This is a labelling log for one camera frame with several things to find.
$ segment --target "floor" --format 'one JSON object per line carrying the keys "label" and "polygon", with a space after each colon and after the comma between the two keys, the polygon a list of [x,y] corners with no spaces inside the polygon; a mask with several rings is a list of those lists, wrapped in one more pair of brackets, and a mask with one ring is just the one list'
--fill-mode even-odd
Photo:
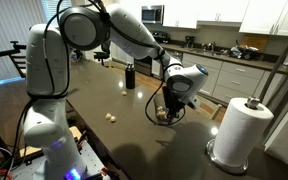
{"label": "floor", "polygon": [[[110,63],[114,67],[114,68],[112,68],[112,70],[124,75],[124,69],[126,67],[124,64],[121,64],[121,63],[118,63],[115,61],[110,62]],[[139,83],[139,84],[151,89],[152,91],[155,91],[159,87],[159,85],[161,84],[161,81],[155,77],[149,77],[149,76],[144,75],[144,74],[139,73],[139,72],[135,72],[135,73],[136,73],[135,74],[136,83]],[[201,104],[201,108],[208,111],[208,112],[211,111],[204,104]],[[220,112],[218,113],[217,117],[215,118],[215,121],[218,123],[221,123],[223,120],[225,112],[226,112],[226,108],[222,107]]]}

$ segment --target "table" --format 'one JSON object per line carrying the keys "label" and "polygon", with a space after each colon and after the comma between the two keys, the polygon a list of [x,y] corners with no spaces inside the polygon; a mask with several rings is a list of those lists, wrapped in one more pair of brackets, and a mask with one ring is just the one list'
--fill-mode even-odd
{"label": "table", "polygon": [[[205,155],[207,142],[218,127],[187,108],[183,120],[172,127],[154,126],[144,114],[153,93],[136,85],[125,90],[124,76],[93,62],[72,64],[69,103],[104,144],[107,153],[133,179],[288,179],[288,165],[263,153],[258,145],[249,156],[244,176],[215,167]],[[112,124],[106,113],[117,116]]]}

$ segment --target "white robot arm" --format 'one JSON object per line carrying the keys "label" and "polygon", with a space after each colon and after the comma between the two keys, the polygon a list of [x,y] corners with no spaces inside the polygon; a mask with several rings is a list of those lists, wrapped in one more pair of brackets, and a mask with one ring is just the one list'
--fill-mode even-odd
{"label": "white robot arm", "polygon": [[31,28],[27,45],[27,91],[36,101],[23,124],[28,145],[40,147],[47,160],[34,174],[36,179],[63,179],[74,171],[85,174],[87,167],[79,156],[65,119],[65,95],[68,87],[68,48],[91,50],[106,40],[114,42],[134,58],[150,56],[159,61],[164,81],[177,100],[197,107],[196,93],[207,78],[198,65],[183,68],[155,42],[146,27],[119,5],[108,13],[101,4],[98,13],[84,7],[67,9],[60,19],[60,31],[39,24]]}

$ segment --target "drawer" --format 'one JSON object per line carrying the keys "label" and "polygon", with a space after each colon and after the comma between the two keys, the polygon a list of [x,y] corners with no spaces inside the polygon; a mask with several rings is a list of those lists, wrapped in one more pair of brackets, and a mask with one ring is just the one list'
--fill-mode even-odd
{"label": "drawer", "polygon": [[201,56],[194,56],[194,55],[186,54],[186,53],[183,54],[183,61],[191,62],[194,64],[200,64],[200,65],[212,67],[215,69],[221,69],[222,63],[223,63],[222,61],[217,61],[214,59],[205,58]]}
{"label": "drawer", "polygon": [[245,94],[245,93],[241,93],[238,91],[234,91],[232,89],[220,86],[220,85],[216,85],[214,92],[213,92],[213,97],[219,100],[222,100],[224,102],[229,103],[230,100],[234,97],[244,97],[244,98],[248,98],[251,95],[249,94]]}
{"label": "drawer", "polygon": [[220,72],[220,75],[217,80],[217,84],[219,85],[246,94],[253,94],[258,83],[259,83],[258,79],[253,79],[250,77],[245,77],[225,71]]}
{"label": "drawer", "polygon": [[227,62],[223,63],[222,70],[231,72],[234,74],[239,74],[242,76],[251,77],[254,79],[261,79],[264,74],[264,70],[246,67],[246,66],[242,66],[238,64],[227,63]]}

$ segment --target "paper towel holder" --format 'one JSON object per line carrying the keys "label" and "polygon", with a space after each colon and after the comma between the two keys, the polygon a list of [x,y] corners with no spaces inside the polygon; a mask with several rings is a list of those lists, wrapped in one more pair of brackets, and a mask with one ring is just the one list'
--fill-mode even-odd
{"label": "paper towel holder", "polygon": [[245,159],[244,163],[238,167],[231,167],[231,166],[221,163],[213,153],[214,143],[215,143],[215,139],[212,139],[207,143],[206,153],[209,156],[210,160],[213,162],[213,164],[215,164],[215,166],[217,166],[218,168],[220,168],[221,170],[229,174],[234,174],[234,175],[241,175],[247,171],[248,169],[247,158]]}

